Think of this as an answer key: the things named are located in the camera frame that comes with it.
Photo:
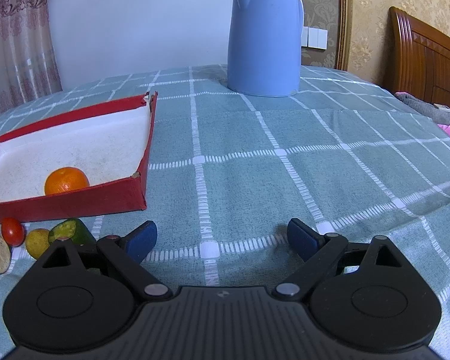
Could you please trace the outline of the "white wall switch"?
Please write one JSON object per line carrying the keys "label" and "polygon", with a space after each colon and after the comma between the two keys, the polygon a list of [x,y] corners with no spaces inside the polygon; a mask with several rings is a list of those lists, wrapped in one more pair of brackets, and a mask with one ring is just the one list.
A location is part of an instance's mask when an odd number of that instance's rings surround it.
{"label": "white wall switch", "polygon": [[317,50],[328,48],[328,31],[321,28],[303,27],[301,46]]}

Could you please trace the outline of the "wooden headboard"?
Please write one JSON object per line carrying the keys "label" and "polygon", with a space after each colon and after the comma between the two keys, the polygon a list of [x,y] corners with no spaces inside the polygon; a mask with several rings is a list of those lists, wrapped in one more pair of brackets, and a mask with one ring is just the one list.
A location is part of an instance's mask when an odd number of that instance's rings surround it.
{"label": "wooden headboard", "polygon": [[450,107],[450,37],[397,7],[389,17],[393,45],[384,87]]}

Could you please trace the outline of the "red cherry tomato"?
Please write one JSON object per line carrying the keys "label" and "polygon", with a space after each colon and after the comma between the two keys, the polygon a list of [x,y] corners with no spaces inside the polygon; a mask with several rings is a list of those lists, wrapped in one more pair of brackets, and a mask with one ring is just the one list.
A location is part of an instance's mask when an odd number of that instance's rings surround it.
{"label": "red cherry tomato", "polygon": [[11,247],[18,247],[26,237],[23,225],[15,218],[7,217],[1,221],[1,235],[4,241]]}

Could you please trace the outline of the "red cardboard tray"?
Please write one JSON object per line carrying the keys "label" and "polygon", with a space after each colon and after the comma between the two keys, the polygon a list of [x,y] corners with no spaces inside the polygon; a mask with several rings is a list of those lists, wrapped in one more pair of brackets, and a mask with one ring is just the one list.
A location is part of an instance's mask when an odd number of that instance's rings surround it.
{"label": "red cardboard tray", "polygon": [[[69,111],[0,136],[0,222],[107,215],[146,208],[158,94]],[[47,195],[47,177],[79,169],[89,186]]]}

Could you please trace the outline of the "green cucumber piece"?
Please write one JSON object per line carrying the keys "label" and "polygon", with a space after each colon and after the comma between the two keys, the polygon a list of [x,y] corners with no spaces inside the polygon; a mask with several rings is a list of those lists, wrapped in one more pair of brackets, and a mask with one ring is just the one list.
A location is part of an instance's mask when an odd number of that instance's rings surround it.
{"label": "green cucumber piece", "polygon": [[67,219],[52,228],[49,232],[49,244],[63,237],[70,239],[76,245],[92,245],[97,242],[84,222],[76,218]]}

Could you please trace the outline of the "gold wall moulding frame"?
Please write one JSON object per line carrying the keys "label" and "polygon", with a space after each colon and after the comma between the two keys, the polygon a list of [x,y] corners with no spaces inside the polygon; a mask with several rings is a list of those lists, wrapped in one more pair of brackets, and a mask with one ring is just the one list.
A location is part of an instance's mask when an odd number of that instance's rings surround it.
{"label": "gold wall moulding frame", "polygon": [[346,70],[351,43],[351,0],[302,0],[305,27],[328,31],[328,49],[301,49],[303,65]]}

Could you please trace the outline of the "pink and grey clothes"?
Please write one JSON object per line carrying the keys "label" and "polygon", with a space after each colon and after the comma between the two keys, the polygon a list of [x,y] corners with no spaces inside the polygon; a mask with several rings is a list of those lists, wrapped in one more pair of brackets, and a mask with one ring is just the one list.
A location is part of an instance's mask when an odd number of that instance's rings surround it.
{"label": "pink and grey clothes", "polygon": [[450,109],[437,108],[432,103],[424,102],[407,92],[396,92],[394,96],[408,107],[430,118],[440,129],[450,136]]}

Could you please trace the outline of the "brown longan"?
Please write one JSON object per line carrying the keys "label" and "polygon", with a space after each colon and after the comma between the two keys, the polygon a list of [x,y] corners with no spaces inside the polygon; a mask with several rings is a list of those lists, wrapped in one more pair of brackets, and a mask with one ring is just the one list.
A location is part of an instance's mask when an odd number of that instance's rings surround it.
{"label": "brown longan", "polygon": [[49,248],[49,230],[45,228],[31,230],[26,235],[25,246],[32,258],[39,259]]}

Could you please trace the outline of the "pink patterned curtain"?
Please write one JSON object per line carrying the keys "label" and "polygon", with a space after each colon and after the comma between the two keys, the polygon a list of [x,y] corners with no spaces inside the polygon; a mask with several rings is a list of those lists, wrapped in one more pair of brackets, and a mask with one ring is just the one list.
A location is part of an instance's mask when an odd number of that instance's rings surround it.
{"label": "pink patterned curtain", "polygon": [[0,0],[0,114],[61,89],[48,0]]}

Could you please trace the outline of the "blue electric kettle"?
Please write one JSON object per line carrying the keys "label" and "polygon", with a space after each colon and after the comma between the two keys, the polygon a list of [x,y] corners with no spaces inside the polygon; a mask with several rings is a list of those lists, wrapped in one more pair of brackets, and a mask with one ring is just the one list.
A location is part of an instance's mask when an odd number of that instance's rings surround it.
{"label": "blue electric kettle", "polygon": [[233,0],[228,88],[263,97],[297,92],[303,22],[302,0]]}

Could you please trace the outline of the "orange mandarin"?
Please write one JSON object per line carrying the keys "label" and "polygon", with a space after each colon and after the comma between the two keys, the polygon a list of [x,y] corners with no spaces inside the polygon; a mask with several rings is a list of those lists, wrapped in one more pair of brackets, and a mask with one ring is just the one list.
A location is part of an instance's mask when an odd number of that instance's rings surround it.
{"label": "orange mandarin", "polygon": [[72,166],[59,168],[49,174],[44,183],[44,194],[63,194],[75,190],[85,189],[89,186],[85,173]]}

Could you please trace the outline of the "teal checked bed cover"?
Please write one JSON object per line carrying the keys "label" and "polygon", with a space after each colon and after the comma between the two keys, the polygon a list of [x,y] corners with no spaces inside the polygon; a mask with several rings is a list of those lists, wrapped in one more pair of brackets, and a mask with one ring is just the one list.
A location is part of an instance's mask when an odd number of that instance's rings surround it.
{"label": "teal checked bed cover", "polygon": [[351,242],[383,234],[440,300],[432,347],[450,359],[450,137],[386,90],[303,67],[289,97],[236,94],[220,65],[111,77],[0,115],[0,135],[49,116],[157,92],[143,211],[88,217],[96,237],[152,220],[145,267],[170,287],[272,286],[300,266],[297,217]]}

